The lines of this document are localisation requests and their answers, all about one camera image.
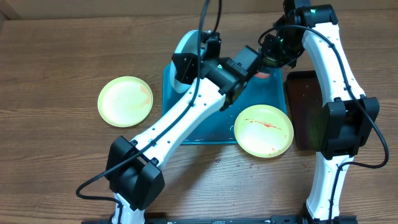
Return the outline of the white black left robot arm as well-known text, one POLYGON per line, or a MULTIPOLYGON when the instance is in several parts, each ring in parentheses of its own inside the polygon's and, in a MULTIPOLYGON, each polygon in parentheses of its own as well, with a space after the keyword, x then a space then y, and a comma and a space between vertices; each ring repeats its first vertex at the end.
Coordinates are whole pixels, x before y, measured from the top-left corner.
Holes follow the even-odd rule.
POLYGON ((165 186, 162 169, 175 150, 207 117, 230 107, 257 72, 259 54, 244 46, 234 58, 220 57, 221 39, 198 30, 178 43, 169 74, 182 97, 155 124, 132 140, 110 146, 105 177, 114 194, 112 223, 143 223, 144 210, 165 186))

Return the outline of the yellow plate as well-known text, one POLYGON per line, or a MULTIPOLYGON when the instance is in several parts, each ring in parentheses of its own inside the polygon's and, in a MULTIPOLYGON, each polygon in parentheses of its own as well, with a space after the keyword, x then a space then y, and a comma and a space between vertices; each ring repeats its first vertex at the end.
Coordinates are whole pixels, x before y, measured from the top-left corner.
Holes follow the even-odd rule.
POLYGON ((108 124, 127 128, 141 123, 150 113, 154 97, 150 86, 137 77, 118 77, 99 93, 97 107, 108 124))
POLYGON ((292 144, 294 129, 289 117, 270 105, 246 108, 234 122, 237 143, 250 155, 263 158, 283 154, 292 144))

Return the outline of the red sponge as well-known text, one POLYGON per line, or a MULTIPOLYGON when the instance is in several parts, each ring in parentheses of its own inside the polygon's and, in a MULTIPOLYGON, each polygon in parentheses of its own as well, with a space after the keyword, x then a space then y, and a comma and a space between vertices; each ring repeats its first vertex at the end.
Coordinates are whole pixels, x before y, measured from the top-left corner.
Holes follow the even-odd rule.
POLYGON ((267 79, 270 77, 270 73, 264 73, 264 72, 257 72, 254 76, 260 79, 267 79))

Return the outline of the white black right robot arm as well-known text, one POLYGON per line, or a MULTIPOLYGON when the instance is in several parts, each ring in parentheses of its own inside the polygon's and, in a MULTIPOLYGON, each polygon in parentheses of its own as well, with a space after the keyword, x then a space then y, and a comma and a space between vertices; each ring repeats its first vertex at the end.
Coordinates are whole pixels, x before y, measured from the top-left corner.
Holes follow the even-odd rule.
POLYGON ((372 130, 389 160, 386 140, 375 120, 379 113, 377 98, 368 98, 356 81, 346 59, 338 19, 329 4, 311 5, 310 1, 284 1, 284 15, 271 30, 259 37, 261 59, 269 68, 295 67, 303 52, 308 52, 322 94, 323 106, 310 129, 310 145, 316 152, 312 189, 303 206, 302 223, 357 223, 355 216, 341 216, 339 202, 350 166, 372 130))

